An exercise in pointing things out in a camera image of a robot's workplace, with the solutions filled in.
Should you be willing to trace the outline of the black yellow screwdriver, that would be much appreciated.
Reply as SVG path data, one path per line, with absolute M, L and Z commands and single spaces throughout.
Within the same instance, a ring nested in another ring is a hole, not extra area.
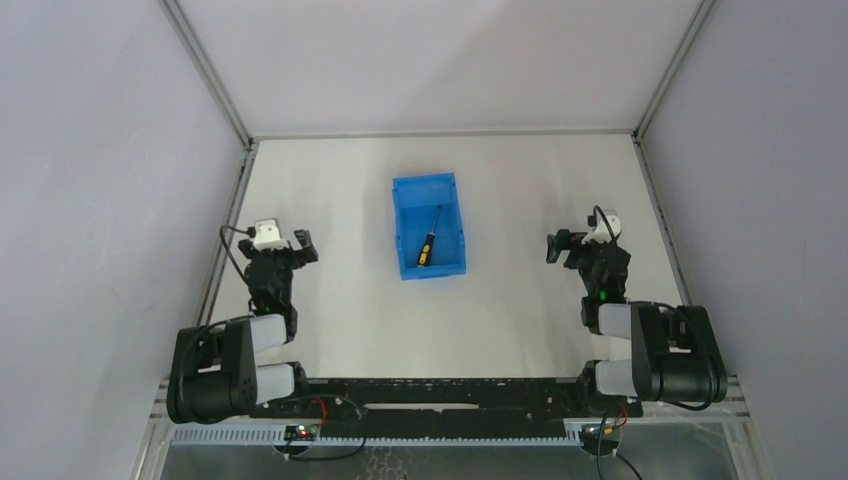
M 418 254 L 418 258 L 417 258 L 417 262 L 416 262 L 417 268 L 428 267 L 432 263 L 434 244 L 435 244 L 435 239 L 436 239 L 436 236 L 437 236 L 436 230 L 437 230 L 439 219 L 441 217 L 442 210 L 443 210 L 442 205 L 438 205 L 436 207 L 433 222 L 431 224 L 429 231 L 426 234 L 424 243 L 423 243 L 423 245 L 422 245 L 422 247 L 419 251 L 419 254 Z

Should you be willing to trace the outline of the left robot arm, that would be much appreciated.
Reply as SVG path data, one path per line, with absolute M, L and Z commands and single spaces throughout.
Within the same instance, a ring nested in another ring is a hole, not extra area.
M 178 332 L 166 395 L 168 416 L 177 424 L 213 424 L 249 415 L 306 387 L 298 362 L 261 366 L 256 357 L 295 339 L 294 273 L 317 262 L 318 252 L 307 230 L 295 231 L 298 248 L 272 222 L 244 233 L 238 248 L 248 261 L 242 274 L 249 312 Z

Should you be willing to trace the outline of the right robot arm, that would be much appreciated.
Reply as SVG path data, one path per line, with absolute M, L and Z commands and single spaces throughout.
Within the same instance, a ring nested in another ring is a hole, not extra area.
M 664 402 L 689 411 L 722 402 L 729 380 L 707 310 L 628 299 L 630 259 L 616 242 L 599 242 L 586 232 L 561 229 L 547 237 L 547 263 L 561 261 L 584 284 L 583 325 L 630 345 L 625 359 L 587 362 L 579 382 L 593 397 Z

